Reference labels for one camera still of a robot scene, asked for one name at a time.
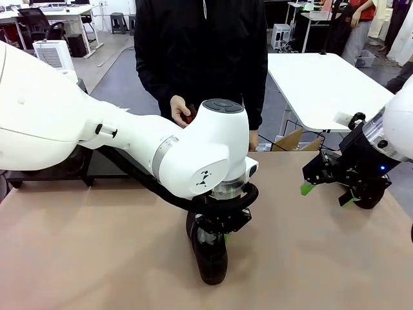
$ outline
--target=white air purifier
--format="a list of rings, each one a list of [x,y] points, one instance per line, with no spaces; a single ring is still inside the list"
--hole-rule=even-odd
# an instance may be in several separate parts
[[[63,40],[43,40],[33,43],[37,58],[57,70],[75,70],[69,48]]]
[[[272,30],[271,46],[274,50],[279,50],[290,41],[290,26],[287,24],[274,24]]]

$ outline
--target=vent grille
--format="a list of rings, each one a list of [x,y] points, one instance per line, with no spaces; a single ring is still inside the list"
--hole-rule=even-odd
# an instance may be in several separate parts
[[[54,68],[62,68],[56,48],[38,48],[37,57]]]

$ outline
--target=stool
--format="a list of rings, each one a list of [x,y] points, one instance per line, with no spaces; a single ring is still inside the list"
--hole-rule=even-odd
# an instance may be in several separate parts
[[[110,14],[110,24],[112,25],[112,34],[115,34],[115,32],[126,34],[126,31],[128,31],[128,25],[123,13],[115,12]]]
[[[136,24],[136,15],[131,14],[129,15],[129,35],[134,36],[135,35],[135,24]]]

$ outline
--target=person in black jacket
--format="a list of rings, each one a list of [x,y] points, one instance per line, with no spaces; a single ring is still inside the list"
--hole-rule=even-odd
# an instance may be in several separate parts
[[[255,150],[268,63],[264,1],[138,0],[136,16],[136,70],[161,115],[185,127],[190,105],[243,103]]]

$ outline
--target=shoe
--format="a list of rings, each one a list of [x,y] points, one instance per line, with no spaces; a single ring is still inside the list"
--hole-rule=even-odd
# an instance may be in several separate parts
[[[202,281],[208,285],[220,284],[225,279],[228,268],[225,237],[223,234],[216,236],[212,244],[200,242],[198,234],[202,234],[202,231],[199,231],[201,228],[197,226],[195,218],[195,213],[188,212],[186,217],[186,233],[191,240]]]

